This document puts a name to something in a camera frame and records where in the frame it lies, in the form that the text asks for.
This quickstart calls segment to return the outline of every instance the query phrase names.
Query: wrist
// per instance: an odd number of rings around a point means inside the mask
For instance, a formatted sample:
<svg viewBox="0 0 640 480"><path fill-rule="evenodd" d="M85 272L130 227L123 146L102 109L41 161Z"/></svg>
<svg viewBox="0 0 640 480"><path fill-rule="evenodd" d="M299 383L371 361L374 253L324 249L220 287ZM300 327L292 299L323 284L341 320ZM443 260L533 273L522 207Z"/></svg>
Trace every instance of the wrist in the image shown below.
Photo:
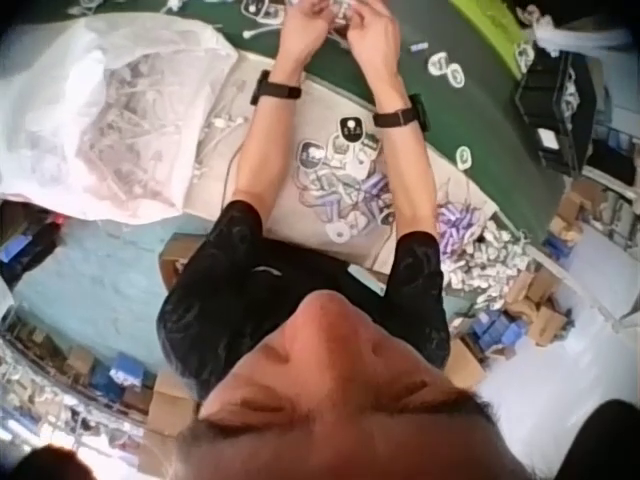
<svg viewBox="0 0 640 480"><path fill-rule="evenodd" d="M303 72L304 63L283 57L276 57L276 62L269 74L269 81L297 87L300 86Z"/></svg>
<svg viewBox="0 0 640 480"><path fill-rule="evenodd" d="M400 74L370 85L378 113L395 112L411 106L407 89Z"/></svg>

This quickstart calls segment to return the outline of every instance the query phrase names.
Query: black wristwatch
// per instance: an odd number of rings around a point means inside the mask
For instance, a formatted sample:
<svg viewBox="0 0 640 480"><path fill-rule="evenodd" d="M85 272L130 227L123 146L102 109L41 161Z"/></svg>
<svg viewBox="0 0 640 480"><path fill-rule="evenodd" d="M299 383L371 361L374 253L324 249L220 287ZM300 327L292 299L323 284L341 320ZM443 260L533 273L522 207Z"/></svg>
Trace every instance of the black wristwatch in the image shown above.
<svg viewBox="0 0 640 480"><path fill-rule="evenodd" d="M290 100L297 100L302 96L302 89L300 87L270 82L269 73L271 73L269 70L263 70L262 73L260 73L256 88L253 91L253 95L251 95L251 106L255 107L263 95Z"/></svg>
<svg viewBox="0 0 640 480"><path fill-rule="evenodd" d="M409 95L409 100L411 101L409 108L391 113L374 113L373 124L377 128L396 128L417 121L420 124L420 129L427 133L431 126L420 95Z"/></svg>

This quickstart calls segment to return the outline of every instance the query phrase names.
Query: green table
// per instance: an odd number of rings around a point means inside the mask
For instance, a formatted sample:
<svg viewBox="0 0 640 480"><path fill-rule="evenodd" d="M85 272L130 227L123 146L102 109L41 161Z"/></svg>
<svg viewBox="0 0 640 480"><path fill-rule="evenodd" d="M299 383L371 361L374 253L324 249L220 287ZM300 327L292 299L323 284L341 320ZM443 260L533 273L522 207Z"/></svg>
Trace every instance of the green table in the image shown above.
<svg viewBox="0 0 640 480"><path fill-rule="evenodd" d="M66 20L66 9L73 0L33 2L24 21ZM400 71L408 89L422 96L432 130L428 141L449 159L460 146L467 146L473 166L467 171L519 229L534 241L545 235L563 192L559 175L538 164L533 138L513 102L516 78L494 46L485 41L474 26L452 3L442 0L389 0L397 16L407 48L400 59ZM98 13L110 11L159 11L162 0L107 0ZM244 30L260 25L240 12L239 3L206 3L189 0L180 16L195 18L219 28L237 48L273 57L278 32L242 36ZM408 46L428 42L427 50L411 53ZM433 76L426 61L437 52L447 52L461 65L465 84L453 88L446 76ZM371 96L358 66L348 51L329 41L314 57L309 73L370 102Z"/></svg>

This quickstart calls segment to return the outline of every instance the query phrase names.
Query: black plastic crate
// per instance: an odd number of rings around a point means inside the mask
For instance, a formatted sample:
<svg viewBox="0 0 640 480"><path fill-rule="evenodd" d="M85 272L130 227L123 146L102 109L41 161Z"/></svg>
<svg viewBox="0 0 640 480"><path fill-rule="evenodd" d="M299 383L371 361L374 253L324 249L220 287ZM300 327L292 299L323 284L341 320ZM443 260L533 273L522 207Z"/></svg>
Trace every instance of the black plastic crate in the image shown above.
<svg viewBox="0 0 640 480"><path fill-rule="evenodd" d="M571 117L571 127L562 113L562 97L569 71L575 74L580 103ZM552 57L536 48L533 64L522 77L516 105L536 139L542 164L564 175L578 177L586 162L596 112L596 92L584 55L560 52ZM545 145L543 136L554 140Z"/></svg>

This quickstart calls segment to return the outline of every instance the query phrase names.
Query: transparent plastic bag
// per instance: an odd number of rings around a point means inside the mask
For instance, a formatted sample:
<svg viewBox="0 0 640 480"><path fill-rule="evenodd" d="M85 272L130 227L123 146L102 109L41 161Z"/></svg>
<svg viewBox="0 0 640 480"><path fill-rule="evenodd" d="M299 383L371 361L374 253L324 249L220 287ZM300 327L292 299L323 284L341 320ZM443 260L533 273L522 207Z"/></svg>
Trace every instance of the transparent plastic bag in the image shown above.
<svg viewBox="0 0 640 480"><path fill-rule="evenodd" d="M182 212L235 49L154 13L20 26L0 58L0 196L130 224Z"/></svg>

